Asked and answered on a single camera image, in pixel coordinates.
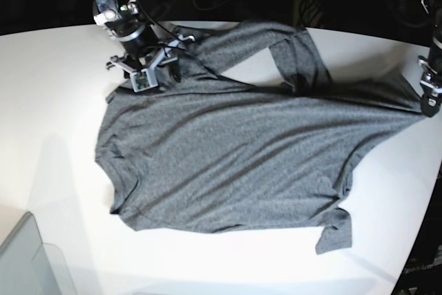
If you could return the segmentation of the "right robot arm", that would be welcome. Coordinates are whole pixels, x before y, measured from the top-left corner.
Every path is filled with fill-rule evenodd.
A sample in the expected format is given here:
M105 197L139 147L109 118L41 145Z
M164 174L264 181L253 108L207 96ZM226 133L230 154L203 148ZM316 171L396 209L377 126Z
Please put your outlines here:
M157 88L160 69L177 61L177 52L195 41L154 20L138 0L94 0L93 19L124 49L121 57L110 57L106 69L123 70L136 93Z

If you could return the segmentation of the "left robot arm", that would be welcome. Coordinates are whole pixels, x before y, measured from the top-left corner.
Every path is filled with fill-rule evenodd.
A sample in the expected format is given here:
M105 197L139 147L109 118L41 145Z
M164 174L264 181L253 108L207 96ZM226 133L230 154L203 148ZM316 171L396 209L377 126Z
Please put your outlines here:
M433 117L441 108L441 0L421 0L421 4L434 26L428 56L418 58L423 70L421 110L426 117Z

